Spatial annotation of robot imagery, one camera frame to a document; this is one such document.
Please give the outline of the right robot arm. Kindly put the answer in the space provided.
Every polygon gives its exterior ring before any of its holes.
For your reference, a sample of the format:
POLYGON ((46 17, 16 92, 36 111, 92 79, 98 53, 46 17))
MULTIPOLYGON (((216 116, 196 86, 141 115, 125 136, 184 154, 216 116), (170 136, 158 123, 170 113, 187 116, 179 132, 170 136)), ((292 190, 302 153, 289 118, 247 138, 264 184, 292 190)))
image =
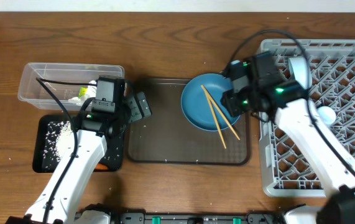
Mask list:
POLYGON ((232 116, 266 113, 299 148, 323 187, 327 203, 321 208, 300 206, 283 215, 285 223, 355 223, 355 159, 322 122, 308 96, 310 68, 296 58, 293 79, 284 80, 272 58, 256 56, 230 62, 223 76, 232 90, 222 104, 232 116))

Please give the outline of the green snack wrapper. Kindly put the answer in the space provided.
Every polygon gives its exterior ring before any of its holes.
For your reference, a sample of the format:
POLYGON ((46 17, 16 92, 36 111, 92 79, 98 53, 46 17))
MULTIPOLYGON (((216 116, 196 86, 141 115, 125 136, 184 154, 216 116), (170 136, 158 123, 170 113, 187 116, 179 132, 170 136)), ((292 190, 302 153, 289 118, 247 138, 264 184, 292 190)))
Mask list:
POLYGON ((86 92, 87 92, 87 88, 81 87, 78 97, 81 98, 82 96, 86 95, 86 92))

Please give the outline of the orange carrot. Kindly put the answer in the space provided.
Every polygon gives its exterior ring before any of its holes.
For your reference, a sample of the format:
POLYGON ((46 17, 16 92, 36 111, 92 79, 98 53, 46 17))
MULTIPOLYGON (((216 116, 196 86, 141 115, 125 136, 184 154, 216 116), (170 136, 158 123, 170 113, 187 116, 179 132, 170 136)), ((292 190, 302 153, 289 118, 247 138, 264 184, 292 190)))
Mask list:
POLYGON ((107 171, 109 170, 108 167, 104 164, 97 164, 96 167, 95 167, 95 171, 107 171))

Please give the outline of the light blue cup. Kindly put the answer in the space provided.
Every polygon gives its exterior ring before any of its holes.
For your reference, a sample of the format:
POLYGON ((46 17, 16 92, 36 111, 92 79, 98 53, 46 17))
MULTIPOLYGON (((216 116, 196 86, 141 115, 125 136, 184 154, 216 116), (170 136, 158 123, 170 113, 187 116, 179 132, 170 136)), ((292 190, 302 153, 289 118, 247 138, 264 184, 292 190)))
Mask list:
POLYGON ((317 112, 327 127, 330 127, 336 121, 336 113, 329 106, 321 106, 317 109, 317 112))

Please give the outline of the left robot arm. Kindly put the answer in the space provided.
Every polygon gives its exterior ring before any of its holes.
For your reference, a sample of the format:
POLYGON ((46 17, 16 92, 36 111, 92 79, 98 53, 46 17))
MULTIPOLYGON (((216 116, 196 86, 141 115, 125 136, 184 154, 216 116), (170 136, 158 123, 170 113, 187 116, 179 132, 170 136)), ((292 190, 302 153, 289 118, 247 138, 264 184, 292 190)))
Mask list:
POLYGON ((70 123, 72 137, 41 196, 24 217, 10 216, 8 223, 117 223, 118 215, 101 204, 90 205, 76 216, 78 206, 95 167, 108 150, 107 140, 116 133, 115 114, 88 112, 97 100, 90 98, 70 123))

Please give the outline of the light blue bowl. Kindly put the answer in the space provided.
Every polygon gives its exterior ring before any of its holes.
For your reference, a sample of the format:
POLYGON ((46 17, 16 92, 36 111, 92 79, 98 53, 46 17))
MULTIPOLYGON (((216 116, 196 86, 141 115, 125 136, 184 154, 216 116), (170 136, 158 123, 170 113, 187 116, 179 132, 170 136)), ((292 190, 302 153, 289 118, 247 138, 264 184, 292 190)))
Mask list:
POLYGON ((303 57, 290 57, 288 59, 288 67, 291 76, 301 84, 305 90, 311 88, 310 76, 308 74, 310 68, 303 57))

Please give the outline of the white napkin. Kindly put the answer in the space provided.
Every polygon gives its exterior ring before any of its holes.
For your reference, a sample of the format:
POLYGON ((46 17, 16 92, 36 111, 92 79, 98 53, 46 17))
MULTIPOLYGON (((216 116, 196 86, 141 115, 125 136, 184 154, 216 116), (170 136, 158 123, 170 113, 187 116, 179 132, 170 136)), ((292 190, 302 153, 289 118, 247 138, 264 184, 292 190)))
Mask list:
POLYGON ((90 81, 90 85, 84 88, 87 88, 86 95, 82 96, 81 98, 79 98, 78 96, 70 98, 68 102, 81 106, 88 98, 95 97, 97 92, 97 81, 90 81))

